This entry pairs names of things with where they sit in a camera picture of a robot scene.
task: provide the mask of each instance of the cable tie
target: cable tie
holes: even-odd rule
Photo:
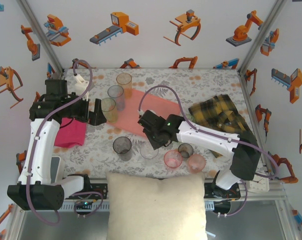
[[[27,172],[24,173],[24,175],[27,176],[27,177],[29,177],[29,176],[32,177],[33,173],[27,171]]]

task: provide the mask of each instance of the pink cloth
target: pink cloth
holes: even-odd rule
[[[61,127],[67,125],[70,118],[62,118]],[[70,125],[60,128],[57,132],[54,146],[61,148],[72,148],[75,145],[82,146],[85,143],[87,124],[73,120]]]

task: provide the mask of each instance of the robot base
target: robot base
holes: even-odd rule
[[[37,53],[36,55],[32,55],[32,61],[35,61],[40,58],[40,44],[37,44]]]
[[[251,42],[252,39],[249,38],[249,37],[247,37],[246,40],[243,40],[243,41],[234,41],[234,40],[233,40],[233,36],[231,36],[231,37],[227,38],[226,41],[227,41],[229,44],[231,44],[231,45],[237,47],[237,46],[246,44],[246,43],[248,43],[248,42]]]

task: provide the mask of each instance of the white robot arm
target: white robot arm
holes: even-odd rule
[[[144,128],[143,132],[154,149],[167,147],[173,141],[182,142],[205,147],[231,159],[230,164],[215,176],[212,188],[229,190],[240,180],[249,181],[254,178],[260,153],[251,147],[238,145],[232,141],[241,140],[257,146],[255,137],[250,133],[239,136],[192,123],[194,129],[181,116],[171,114],[164,119],[149,110],[140,116],[138,123]]]
[[[31,148],[33,146],[35,133],[37,132],[43,118],[37,118],[31,122],[31,134],[30,142],[26,154],[24,168],[21,175],[18,178],[18,183],[21,185],[27,184],[27,175],[30,161]],[[31,185],[41,184],[41,185],[52,185],[57,186],[61,185],[64,191],[64,198],[68,198],[72,194],[81,191],[84,188],[84,178],[82,176],[68,176],[67,178],[51,184],[51,158],[53,153],[53,147],[55,144],[56,136],[58,134],[60,124],[52,119],[47,121],[39,136],[37,141],[35,151],[34,151],[34,160],[32,162],[32,176],[31,176]]]

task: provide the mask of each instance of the pink plastic cup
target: pink plastic cup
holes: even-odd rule
[[[206,159],[199,154],[193,154],[187,161],[188,170],[192,174],[201,172],[205,168],[206,164]]]
[[[180,167],[180,165],[182,164],[182,156],[176,150],[168,151],[164,155],[164,163],[170,169],[176,169],[176,168]]]

